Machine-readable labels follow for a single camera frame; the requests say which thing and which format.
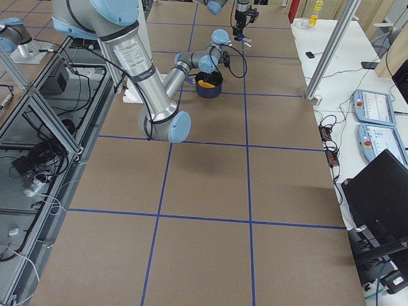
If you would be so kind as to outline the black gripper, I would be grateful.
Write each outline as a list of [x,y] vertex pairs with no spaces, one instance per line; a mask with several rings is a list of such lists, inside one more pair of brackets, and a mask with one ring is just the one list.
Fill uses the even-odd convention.
[[237,40],[239,38],[244,38],[243,28],[247,25],[247,16],[249,14],[249,10],[246,11],[238,11],[235,10],[235,26],[233,27],[233,36],[234,39]]
[[213,71],[211,73],[207,73],[205,75],[206,80],[219,80],[220,79],[220,73],[218,71]]

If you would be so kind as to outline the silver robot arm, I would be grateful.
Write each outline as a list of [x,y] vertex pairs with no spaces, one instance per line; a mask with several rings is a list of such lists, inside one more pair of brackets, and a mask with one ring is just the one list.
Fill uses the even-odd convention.
[[[198,0],[212,15],[218,15],[226,6],[227,0]],[[253,8],[250,1],[233,1],[229,23],[233,32],[233,39],[250,43],[251,39],[244,34],[244,29],[254,23],[259,16],[257,8]]]
[[112,47],[143,101],[138,124],[144,135],[153,140],[183,142],[191,130],[191,117],[172,98],[192,69],[205,73],[215,70],[230,38],[225,30],[215,30],[206,49],[180,53],[162,79],[138,35],[139,16],[138,1],[52,1],[57,31]]

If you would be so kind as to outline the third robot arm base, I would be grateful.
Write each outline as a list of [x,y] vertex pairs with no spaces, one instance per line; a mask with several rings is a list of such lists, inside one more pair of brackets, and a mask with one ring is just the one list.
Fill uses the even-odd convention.
[[17,17],[1,20],[1,47],[16,64],[40,64],[45,56],[41,42],[33,39]]

